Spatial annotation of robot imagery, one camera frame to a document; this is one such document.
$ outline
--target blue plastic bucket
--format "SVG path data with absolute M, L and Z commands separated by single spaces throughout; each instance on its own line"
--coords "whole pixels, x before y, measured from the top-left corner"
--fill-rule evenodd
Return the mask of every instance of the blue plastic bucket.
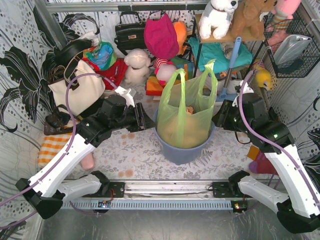
M 153 116 L 154 122 L 157 122 L 157 115 L 158 115 L 158 110 L 155 112 Z M 156 137 L 158 138 L 159 142 L 162 145 L 161 150 L 164 157 L 176 165 L 181 165 L 181 164 L 191 163 L 193 160 L 195 160 L 197 157 L 201 155 L 202 149 L 214 136 L 215 128 L 216 128 L 215 124 L 212 123 L 212 129 L 208 139 L 200 146 L 193 147 L 193 148 L 177 148 L 177 147 L 171 146 L 160 138 L 155 127 L 153 128 L 153 130 Z

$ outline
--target stuffed animal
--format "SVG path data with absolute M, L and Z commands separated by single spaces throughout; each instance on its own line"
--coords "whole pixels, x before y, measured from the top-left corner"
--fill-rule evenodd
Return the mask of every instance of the stuffed animal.
M 265 64 L 259 60 L 255 62 L 252 66 L 256 69 L 255 81 L 259 88 L 265 88 L 266 90 L 271 90 L 272 87 L 272 77 L 270 72 L 265 68 Z
M 274 29 L 285 30 L 288 28 L 290 21 L 294 18 L 293 14 L 298 9 L 301 0 L 278 0 L 272 13 L 274 14 L 271 24 L 267 26 L 267 29 L 271 32 Z
M 210 0 L 202 13 L 199 26 L 200 37 L 208 39 L 211 35 L 211 27 L 215 28 L 213 37 L 223 38 L 231 24 L 233 14 L 238 7 L 238 0 Z
M 234 46 L 235 46 L 235 43 L 233 41 L 220 43 L 221 50 L 223 51 L 226 59 L 228 60 L 231 59 Z
M 187 45 L 184 46 L 184 43 L 187 39 L 187 26 L 182 21 L 175 21 L 173 26 L 176 33 L 176 40 L 179 44 L 179 52 L 177 55 L 182 55 L 187 49 Z
M 154 61 L 153 66 L 155 67 L 155 76 L 161 85 L 166 84 L 172 77 L 172 74 L 177 70 L 176 66 L 172 61 L 157 58 Z
M 142 84 L 147 80 L 151 63 L 147 53 L 139 48 L 133 49 L 124 57 L 124 63 L 128 65 L 125 72 L 125 82 L 133 84 Z
M 262 38 L 264 22 L 260 16 L 270 12 L 276 4 L 277 0 L 244 0 L 241 2 L 233 14 L 232 37 L 242 37 L 244 28 L 248 27 L 254 38 Z

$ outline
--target yellow stuffed toy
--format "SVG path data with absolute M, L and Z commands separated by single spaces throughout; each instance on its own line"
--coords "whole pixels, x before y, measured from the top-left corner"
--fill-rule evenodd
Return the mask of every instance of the yellow stuffed toy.
M 256 70 L 255 80 L 258 87 L 265 88 L 269 91 L 272 87 L 272 78 L 270 72 L 265 69 L 264 63 L 262 61 L 257 61 L 253 64 L 252 68 Z

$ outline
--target white plush toy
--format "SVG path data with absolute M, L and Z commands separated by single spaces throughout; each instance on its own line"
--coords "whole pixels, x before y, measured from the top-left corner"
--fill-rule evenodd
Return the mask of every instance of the white plush toy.
M 176 66 L 172 61 L 166 59 L 156 58 L 153 66 L 155 68 L 155 76 L 161 85 L 166 84 L 172 77 L 172 74 L 177 70 Z
M 133 49 L 124 57 L 124 63 L 128 65 L 125 72 L 126 83 L 142 84 L 147 80 L 151 60 L 144 50 Z
M 213 37 L 223 38 L 229 29 L 238 0 L 210 0 L 202 13 L 199 26 L 200 37 L 208 39 L 211 35 L 211 27 L 215 28 Z

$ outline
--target white tote bag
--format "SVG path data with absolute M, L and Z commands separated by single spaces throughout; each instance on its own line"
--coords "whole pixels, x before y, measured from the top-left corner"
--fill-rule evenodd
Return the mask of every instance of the white tote bag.
M 80 60 L 75 68 L 74 74 L 79 76 L 81 74 L 92 73 L 95 71 L 83 60 Z M 79 86 L 75 89 L 69 90 L 68 100 L 71 112 L 77 116 L 90 107 L 103 94 L 106 86 L 101 77 L 97 76 L 82 76 L 77 80 Z M 49 88 L 53 92 L 55 105 L 66 106 L 66 82 L 63 80 L 54 81 L 49 84 Z M 67 113 L 63 108 L 59 108 L 61 112 Z

